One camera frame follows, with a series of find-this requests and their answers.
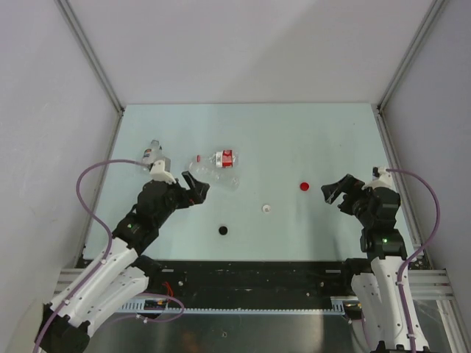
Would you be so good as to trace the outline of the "small clear blue-label bottle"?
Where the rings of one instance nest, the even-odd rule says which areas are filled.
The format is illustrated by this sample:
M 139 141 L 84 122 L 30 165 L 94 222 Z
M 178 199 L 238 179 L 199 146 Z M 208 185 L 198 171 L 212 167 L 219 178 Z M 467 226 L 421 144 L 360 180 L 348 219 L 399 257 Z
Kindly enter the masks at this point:
M 149 146 L 144 150 L 141 162 L 144 164 L 144 170 L 150 170 L 155 161 L 162 156 L 162 147 L 158 140 L 152 140 Z

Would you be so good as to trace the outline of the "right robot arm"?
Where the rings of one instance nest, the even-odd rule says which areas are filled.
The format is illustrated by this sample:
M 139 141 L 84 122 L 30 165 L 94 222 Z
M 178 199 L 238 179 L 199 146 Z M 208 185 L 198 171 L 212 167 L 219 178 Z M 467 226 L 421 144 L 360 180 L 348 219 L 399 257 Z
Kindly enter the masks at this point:
M 339 210 L 362 226 L 360 246 L 366 262 L 351 259 L 352 269 L 341 274 L 339 285 L 361 304 L 370 351 L 429 352 L 410 291 L 406 245 L 396 227 L 401 198 L 391 174 L 377 171 L 368 184 L 348 174 L 321 190 L 328 204 L 341 196 Z

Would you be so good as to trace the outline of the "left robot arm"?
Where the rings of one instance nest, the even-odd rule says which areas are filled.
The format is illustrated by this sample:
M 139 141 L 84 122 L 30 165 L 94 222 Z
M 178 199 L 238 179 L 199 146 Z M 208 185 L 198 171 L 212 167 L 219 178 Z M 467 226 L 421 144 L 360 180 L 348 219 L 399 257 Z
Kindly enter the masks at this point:
M 141 269 L 136 260 L 159 235 L 176 211 L 202 204 L 210 186 L 182 173 L 188 187 L 179 182 L 147 182 L 131 211 L 108 233 L 100 255 L 58 296 L 43 307 L 43 319 L 34 351 L 83 352 L 90 339 L 117 309 L 133 297 L 161 289 L 162 275 Z

